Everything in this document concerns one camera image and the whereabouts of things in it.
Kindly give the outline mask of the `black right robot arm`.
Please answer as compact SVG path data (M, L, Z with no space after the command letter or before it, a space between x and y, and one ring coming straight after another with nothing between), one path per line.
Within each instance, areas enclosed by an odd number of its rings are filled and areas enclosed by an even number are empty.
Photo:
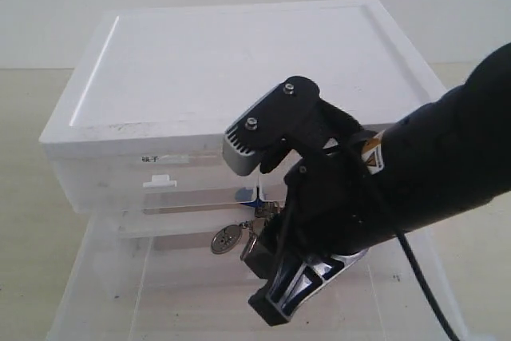
M250 306L272 326L370 247L397 239L419 283L406 234L488 204L510 190L510 48L485 58L460 85L388 129L364 129L294 76L253 110L248 140L261 172L291 151L283 210L265 225L245 264L264 281Z

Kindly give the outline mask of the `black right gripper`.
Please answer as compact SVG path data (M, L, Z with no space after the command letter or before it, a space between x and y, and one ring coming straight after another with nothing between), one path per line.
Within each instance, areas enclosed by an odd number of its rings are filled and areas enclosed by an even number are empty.
M248 229L243 262L266 282L248 299L258 315L294 315L362 259L366 248L383 241L382 212L363 187L359 147L351 144L363 131L351 115L319 101L265 152L260 164L264 173L291 150L301 159L284 177L283 216L256 218Z

